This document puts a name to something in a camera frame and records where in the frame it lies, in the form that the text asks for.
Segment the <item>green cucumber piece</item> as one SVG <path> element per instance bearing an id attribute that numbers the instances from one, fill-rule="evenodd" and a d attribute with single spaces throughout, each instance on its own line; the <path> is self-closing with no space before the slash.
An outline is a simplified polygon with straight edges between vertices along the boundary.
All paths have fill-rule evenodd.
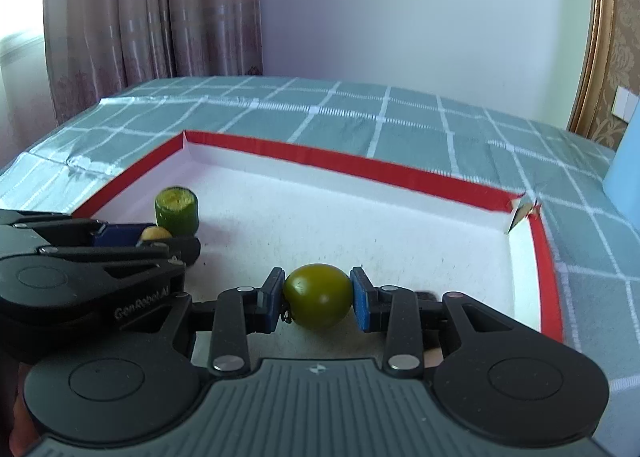
<path id="1" fill-rule="evenodd" d="M 182 186 L 161 190 L 154 199 L 156 224 L 173 236 L 194 236 L 200 226 L 198 197 Z"/>

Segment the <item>large green tomato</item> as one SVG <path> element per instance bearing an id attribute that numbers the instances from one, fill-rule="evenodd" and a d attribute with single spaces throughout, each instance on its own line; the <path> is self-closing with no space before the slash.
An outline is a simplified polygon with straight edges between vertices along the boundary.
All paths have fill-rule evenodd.
<path id="1" fill-rule="evenodd" d="M 334 327 L 352 308 L 352 282 L 329 264 L 295 269 L 286 277 L 283 293 L 292 321 L 309 330 Z"/>

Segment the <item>red shallow cardboard box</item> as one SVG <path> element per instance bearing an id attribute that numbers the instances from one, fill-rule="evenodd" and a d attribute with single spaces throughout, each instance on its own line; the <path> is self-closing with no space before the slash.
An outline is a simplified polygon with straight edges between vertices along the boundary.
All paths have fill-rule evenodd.
<path id="1" fill-rule="evenodd" d="M 153 220 L 156 195 L 198 197 L 198 301 L 261 284 L 273 267 L 359 266 L 373 284 L 460 291 L 561 340 L 558 287 L 539 210 L 512 192 L 380 160 L 185 131 L 89 197 L 79 217 Z"/>

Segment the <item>checked teal tablecloth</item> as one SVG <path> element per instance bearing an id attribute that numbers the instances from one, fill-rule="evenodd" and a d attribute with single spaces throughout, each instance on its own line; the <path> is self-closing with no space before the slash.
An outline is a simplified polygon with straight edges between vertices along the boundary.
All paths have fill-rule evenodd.
<path id="1" fill-rule="evenodd" d="M 610 381 L 598 441 L 617 456 L 638 454 L 639 231 L 605 196 L 611 149 L 398 87 L 263 76 L 160 79 L 100 98 L 3 162 L 2 206 L 72 211 L 184 130 L 343 151 L 537 199 L 565 339 Z"/>

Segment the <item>pink patterned curtain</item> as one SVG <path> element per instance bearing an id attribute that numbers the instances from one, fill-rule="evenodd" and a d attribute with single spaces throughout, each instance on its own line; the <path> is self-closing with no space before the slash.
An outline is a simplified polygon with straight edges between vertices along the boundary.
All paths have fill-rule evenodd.
<path id="1" fill-rule="evenodd" d="M 145 81 L 262 73 L 259 0 L 43 0 L 43 34 L 58 122 Z"/>

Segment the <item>light blue kettle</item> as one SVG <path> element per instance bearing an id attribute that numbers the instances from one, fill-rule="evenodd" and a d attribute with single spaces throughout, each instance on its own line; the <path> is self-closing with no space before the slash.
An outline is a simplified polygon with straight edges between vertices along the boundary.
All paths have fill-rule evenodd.
<path id="1" fill-rule="evenodd" d="M 640 117 L 639 105 L 620 141 L 603 180 L 603 190 L 626 220 L 640 229 Z"/>

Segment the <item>gold framed headboard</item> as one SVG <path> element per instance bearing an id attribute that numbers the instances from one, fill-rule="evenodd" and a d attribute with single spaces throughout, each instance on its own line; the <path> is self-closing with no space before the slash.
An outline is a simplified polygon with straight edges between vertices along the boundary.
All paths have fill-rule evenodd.
<path id="1" fill-rule="evenodd" d="M 613 113 L 615 92 L 639 92 L 639 0 L 590 0 L 582 72 L 567 130 L 616 149 L 627 123 Z"/>

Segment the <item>white wall switch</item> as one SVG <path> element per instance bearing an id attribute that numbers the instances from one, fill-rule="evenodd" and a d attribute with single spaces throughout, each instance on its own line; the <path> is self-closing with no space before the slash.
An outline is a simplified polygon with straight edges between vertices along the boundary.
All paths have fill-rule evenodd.
<path id="1" fill-rule="evenodd" d="M 628 88 L 619 86 L 616 88 L 614 96 L 612 115 L 625 123 L 629 123 L 638 105 L 639 96 L 629 91 Z"/>

